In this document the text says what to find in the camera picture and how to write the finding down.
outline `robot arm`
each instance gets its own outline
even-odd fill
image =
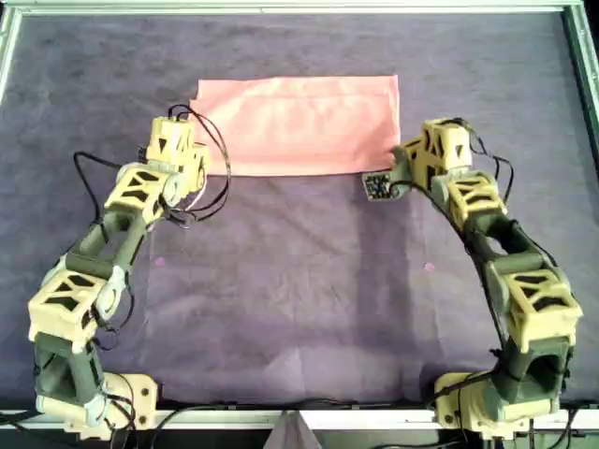
[[[64,417],[66,431],[82,438],[108,439],[113,428],[130,422],[153,427],[156,383],[145,375],[103,372],[93,339],[118,308],[153,224],[184,197],[203,193],[209,158],[193,133],[191,122],[153,121],[143,163],[120,170],[101,222],[60,258],[29,302],[37,409]],[[463,123],[425,122],[422,135],[394,154],[391,170],[363,176],[369,199],[395,199],[411,187],[423,191],[459,233],[500,333],[508,334],[491,371],[437,380],[439,423],[488,439],[512,438],[528,429],[530,418],[559,408],[582,311],[552,258],[507,216],[495,179],[471,169]]]
[[[64,417],[66,431],[107,439],[130,421],[153,426],[156,383],[103,372],[94,335],[116,312],[147,233],[169,208],[203,193],[209,162],[192,122],[154,119],[143,163],[121,168],[101,221],[60,257],[29,301],[37,409]]]
[[[559,409],[582,310],[552,257],[508,217],[495,179],[471,169],[470,134],[461,121],[425,122],[419,138],[394,150],[391,170],[365,174],[363,180],[370,200],[395,199],[418,187],[459,232],[498,330],[508,337],[493,370],[437,380],[438,420],[486,439],[510,439],[528,429],[529,419]],[[489,239],[504,252],[493,250]],[[456,388],[478,377],[460,392]]]

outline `black wire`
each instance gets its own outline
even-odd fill
[[[471,372],[470,374],[468,374],[465,378],[464,381],[467,381],[468,379],[471,379],[472,376],[474,376],[475,373]],[[461,390],[463,388],[460,388],[458,390],[458,419],[460,420],[460,430],[461,430],[461,435],[464,438],[464,441],[466,442],[466,445],[468,445],[468,435],[466,435],[466,430],[464,430],[464,420],[463,417],[461,415]]]
[[[490,377],[494,373],[495,373],[495,370],[487,371],[487,372],[479,374],[479,375],[477,375],[475,377],[471,377],[470,379],[464,379],[461,382],[457,382],[455,384],[448,385],[445,388],[442,388],[441,390],[439,390],[438,392],[436,392],[435,394],[431,395],[431,397],[426,400],[425,405],[428,408],[438,398],[441,398],[443,396],[447,396],[447,395],[453,393],[456,390],[461,390],[462,388],[465,388],[468,385],[476,384],[478,382],[484,382],[484,381],[490,379]]]
[[[156,426],[156,429],[153,432],[152,438],[150,439],[149,449],[153,449],[153,446],[156,443],[156,439],[158,438],[158,434],[162,431],[162,429],[168,423],[168,421],[170,421],[172,418],[174,418],[178,414],[181,414],[184,412],[192,412],[192,411],[196,411],[196,410],[212,410],[212,409],[214,409],[213,405],[194,405],[192,407],[185,407],[184,409],[175,410],[174,412],[170,413],[158,426]]]
[[[389,187],[388,190],[393,193],[393,188],[396,185],[404,185],[407,187],[412,187],[417,189],[422,195],[424,195],[426,198],[429,199],[429,201],[431,202],[432,206],[439,212],[441,213],[441,215],[443,215],[447,222],[449,223],[449,225],[451,225],[452,229],[454,230],[454,232],[458,235],[458,237],[460,238],[462,244],[464,245],[464,249],[466,250],[466,253],[468,255],[473,256],[473,252],[470,249],[470,244],[466,241],[464,234],[461,232],[461,230],[458,228],[458,226],[454,223],[454,221],[451,219],[451,217],[449,216],[449,214],[443,210],[434,200],[434,198],[432,197],[431,193],[426,190],[424,187],[422,187],[421,185],[413,182],[413,181],[394,181],[392,182]],[[493,308],[492,302],[491,302],[491,298],[490,298],[490,293],[489,293],[489,289],[487,287],[487,282],[484,279],[484,270],[480,269],[478,264],[476,263],[476,261],[473,259],[473,262],[475,263],[476,266],[476,272],[478,274],[478,277],[481,281],[482,287],[483,287],[483,292],[485,294],[485,299],[487,300],[487,306],[489,307],[489,313],[491,318],[493,319],[493,325],[495,326],[495,331],[497,332],[497,337],[499,338],[500,344],[502,349],[505,347],[505,342],[506,342],[506,338],[504,335],[504,332],[502,331],[501,325],[500,325],[500,321],[499,321],[499,316],[497,316],[497,312],[496,310]]]
[[[201,208],[191,209],[191,210],[175,210],[177,212],[185,212],[187,214],[190,214],[194,217],[194,220],[196,222],[201,222],[201,221],[207,220],[208,218],[212,217],[216,212],[221,210],[224,207],[224,205],[228,199],[228,194],[229,194],[230,184],[231,184],[231,164],[230,164],[230,160],[229,160],[229,156],[228,156],[228,148],[226,147],[225,139],[223,138],[222,133],[218,129],[218,126],[216,126],[216,124],[214,124],[214,122],[212,120],[210,120],[208,117],[196,112],[193,108],[191,108],[190,106],[185,105],[185,104],[178,104],[178,105],[174,105],[174,106],[170,107],[168,109],[168,117],[169,118],[172,117],[173,111],[176,108],[184,108],[186,112],[192,114],[196,118],[197,122],[204,129],[204,131],[206,131],[206,133],[208,134],[210,139],[214,142],[216,147],[219,149],[219,151],[223,155],[223,159],[225,161],[225,168],[226,168],[225,185],[223,186],[220,193],[208,205],[202,206]],[[184,114],[184,112],[180,112],[179,114],[177,114],[176,120],[180,120],[181,116],[183,114]],[[212,133],[210,128],[206,125],[206,123],[209,123],[212,126],[214,132],[218,136],[218,139],[214,136],[214,134]],[[213,210],[212,212],[209,212],[208,214],[206,214],[202,217],[197,217],[194,214],[195,212],[202,212],[204,210],[211,209],[216,204],[218,204],[221,200],[223,202],[217,207],[216,210]]]
[[[379,444],[374,446],[372,449],[443,449],[445,447],[455,446],[456,444],[462,444],[461,439],[450,440],[448,442],[432,442],[429,444]]]
[[[80,164],[80,161],[79,161],[80,157],[84,157],[86,159],[89,159],[90,161],[94,161],[94,162],[97,162],[98,164],[101,164],[103,166],[114,168],[114,169],[117,169],[117,170],[119,168],[121,168],[122,166],[120,164],[116,164],[114,162],[107,161],[106,159],[102,159],[101,157],[94,156],[93,154],[90,154],[88,152],[75,152],[75,153],[73,153],[73,163],[75,164],[75,168],[77,169],[77,173],[79,174],[79,177],[81,178],[81,182],[83,182],[83,185],[85,186],[85,190],[87,191],[87,194],[92,199],[92,203],[94,204],[94,223],[99,223],[100,217],[101,217],[100,205],[99,205],[99,203],[97,201],[97,198],[95,197],[94,190],[92,189],[92,186],[87,181],[87,178],[85,177],[85,173],[83,173],[83,169],[81,168],[81,164]]]
[[[21,415],[23,416],[25,413],[33,413],[33,412],[24,412],[24,413],[17,413],[17,415]],[[77,444],[74,444],[72,442],[63,442],[61,440],[56,440],[53,437],[49,436],[49,435],[40,435],[38,433],[36,433],[34,430],[32,430],[31,428],[25,427],[23,425],[20,424],[20,422],[24,419],[28,419],[28,418],[16,418],[13,419],[12,415],[7,414],[7,413],[0,413],[0,425],[11,425],[13,427],[15,427],[17,430],[19,430],[20,432],[22,432],[25,435],[29,435],[30,437],[40,441],[40,442],[44,442],[44,443],[50,443],[56,446],[62,446],[62,447],[74,447],[74,448],[80,448],[80,446],[78,446]]]
[[[495,180],[499,180],[500,162],[507,164],[507,166],[509,167],[509,180],[507,181],[507,186],[505,187],[505,192],[504,192],[504,203],[507,204],[507,200],[509,199],[509,195],[512,191],[512,186],[514,184],[514,179],[516,177],[516,170],[514,170],[514,166],[512,166],[512,163],[508,159],[506,159],[502,156],[498,156],[496,154],[493,154],[492,152],[488,152],[481,136],[479,136],[476,133],[476,131],[473,129],[473,127],[468,122],[466,122],[464,119],[462,119],[461,117],[444,120],[444,121],[440,122],[439,124],[444,125],[444,124],[449,124],[449,123],[453,123],[458,126],[461,126],[466,131],[468,131],[468,133],[472,137],[475,138],[476,142],[480,146],[480,152],[475,150],[474,146],[471,144],[470,150],[474,154],[487,156],[488,158],[492,159],[495,162]]]
[[[127,441],[129,440],[129,435],[130,435],[130,431],[133,431],[133,436],[135,438],[135,448],[138,447],[138,429],[135,426],[135,408],[133,407],[133,405],[131,405],[131,410],[132,413],[129,414],[129,412],[127,410],[124,409],[124,407],[119,404],[116,400],[112,401],[112,405],[114,405],[114,407],[117,408],[117,410],[119,412],[121,412],[121,414],[124,416],[124,418],[127,420],[128,425],[125,426],[125,429],[127,430],[127,433],[124,437],[124,441],[123,441],[123,445],[121,446],[121,449],[124,449]]]
[[[568,422],[566,423],[565,427],[563,428],[562,435],[560,435],[560,438],[558,438],[558,440],[556,442],[554,442],[548,449],[557,449],[557,447],[560,444],[562,444],[563,440],[566,438],[567,438],[567,444],[565,446],[565,449],[568,449],[570,447],[570,443],[572,442],[572,433],[571,433],[572,423],[574,423],[574,418],[576,417],[579,410],[580,410],[580,407],[577,407],[575,409],[568,411]]]
[[[36,416],[40,416],[41,413],[37,410],[27,410],[25,412],[19,413],[0,413],[0,426],[8,424],[9,422],[20,423],[21,421],[25,421],[26,419],[35,418]]]
[[[129,323],[129,320],[131,319],[131,316],[133,315],[133,310],[135,309],[135,304],[136,304],[135,295],[133,293],[133,289],[131,288],[131,282],[129,279],[128,272],[125,273],[125,275],[124,275],[124,284],[125,284],[127,293],[129,294],[129,310],[127,311],[127,315],[124,318],[123,322],[120,325],[118,325],[117,327],[112,327],[112,325],[109,322],[105,322],[104,320],[101,320],[99,314],[97,314],[95,317],[100,328],[111,333],[114,336],[114,344],[112,344],[111,346],[104,345],[98,337],[92,338],[94,344],[98,348],[100,348],[102,351],[105,351],[105,352],[111,351],[114,348],[117,348],[121,344],[121,339],[120,339],[121,330],[123,330],[123,328],[127,325],[127,323]]]
[[[133,405],[133,403],[134,403],[134,401],[135,401],[135,398],[134,398],[134,392],[133,392],[133,386],[132,386],[132,385],[131,385],[131,383],[130,383],[130,382],[127,380],[127,378],[123,376],[123,374],[120,374],[120,373],[118,373],[118,372],[115,372],[115,373],[113,373],[113,374],[114,374],[114,375],[116,375],[116,376],[118,376],[118,377],[120,377],[121,379],[123,379],[123,380],[124,380],[124,382],[126,383],[127,387],[129,388],[129,393],[131,394],[131,400],[130,400],[130,401],[126,400],[126,401],[125,401],[125,403],[127,403],[128,405],[131,405],[131,411],[132,411],[132,414],[129,414],[129,413],[127,413],[127,412],[126,412],[126,411],[125,411],[123,408],[120,408],[120,407],[119,407],[119,406],[116,404],[116,402],[114,402],[114,400],[123,400],[123,399],[126,399],[126,398],[123,398],[123,397],[115,397],[115,398],[118,398],[118,399],[112,399],[112,403],[115,405],[115,407],[117,407],[117,409],[119,409],[119,411],[120,411],[120,412],[121,412],[121,413],[124,415],[124,417],[127,419],[127,421],[128,421],[128,425],[129,425],[129,426],[128,426],[129,430],[133,429],[133,430],[135,430],[135,431],[136,431],[135,439],[136,439],[136,444],[137,444],[138,437],[137,437],[137,428],[136,428],[136,426],[135,426],[135,419],[134,419],[134,416],[135,416],[135,413],[136,413],[136,411],[135,411],[135,407],[134,407],[134,405]],[[118,429],[113,429],[113,431],[112,431],[112,436],[110,437],[110,449],[112,449],[112,445],[113,445],[113,439],[114,439],[114,437],[116,436],[116,432],[117,432],[117,431],[118,431]],[[127,441],[128,441],[128,439],[129,439],[129,431],[127,431],[127,433],[126,433],[126,435],[125,435],[125,437],[124,437],[124,441],[123,441],[123,445],[121,446],[121,449],[124,449],[124,448],[125,448],[125,446],[126,446],[126,444],[127,444]]]

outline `pink towel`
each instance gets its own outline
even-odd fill
[[[400,141],[396,76],[201,80],[191,107],[221,130],[233,175],[298,176],[388,168]],[[223,158],[211,146],[211,174]]]

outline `aluminum frame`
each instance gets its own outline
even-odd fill
[[[18,413],[21,411],[4,411]],[[159,410],[155,428],[172,411]],[[283,411],[192,411],[174,416],[164,426],[170,430],[261,430],[273,429]],[[429,410],[304,410],[301,416],[311,430],[442,430],[435,414]],[[568,413],[557,413],[535,418],[535,430],[561,430],[566,427]],[[31,429],[61,429],[64,422],[55,416],[42,414],[21,423]],[[571,426],[575,430],[599,429],[599,410],[580,410]],[[0,430],[14,430],[11,425]]]
[[[0,21],[0,104],[7,87],[10,67],[19,38],[22,18],[50,15],[125,15],[125,14],[281,14],[281,13],[543,13],[562,12],[566,34],[573,49],[581,96],[587,113],[592,147],[597,155],[599,136],[599,64],[592,42],[591,30],[581,0],[7,0]],[[156,424],[171,411],[158,411]],[[177,415],[167,429],[271,429],[281,411],[196,411]],[[434,412],[428,410],[350,410],[302,411],[312,430],[377,430],[429,429],[439,430]],[[567,412],[534,419],[539,430],[563,429]],[[22,423],[31,429],[59,429],[64,423],[55,417],[40,415]],[[573,429],[599,429],[599,411],[581,410]],[[0,429],[13,429],[9,425]]]

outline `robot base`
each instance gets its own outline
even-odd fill
[[[104,382],[108,394],[132,399],[133,407],[135,408],[135,426],[137,430],[153,428],[158,385],[151,377],[144,374],[112,374],[106,372],[104,373]],[[119,404],[128,413],[131,413],[129,404],[125,402],[119,402]],[[66,421],[65,432],[79,433],[82,440],[98,438],[108,441],[112,436],[112,428],[123,428],[129,425],[127,418],[119,409],[112,405],[112,402],[109,405],[106,419],[110,425],[103,422],[99,427],[87,427],[82,423]]]
[[[471,374],[476,375],[476,373],[470,372],[445,374],[435,382],[435,392],[457,384]],[[473,432],[480,432],[484,440],[491,440],[494,437],[513,440],[514,432],[528,431],[528,418],[514,419],[509,422],[496,422],[488,417],[483,403],[483,392],[487,386],[488,382],[479,382],[438,398],[436,401],[438,423],[443,428],[460,428],[461,413],[461,427]]]

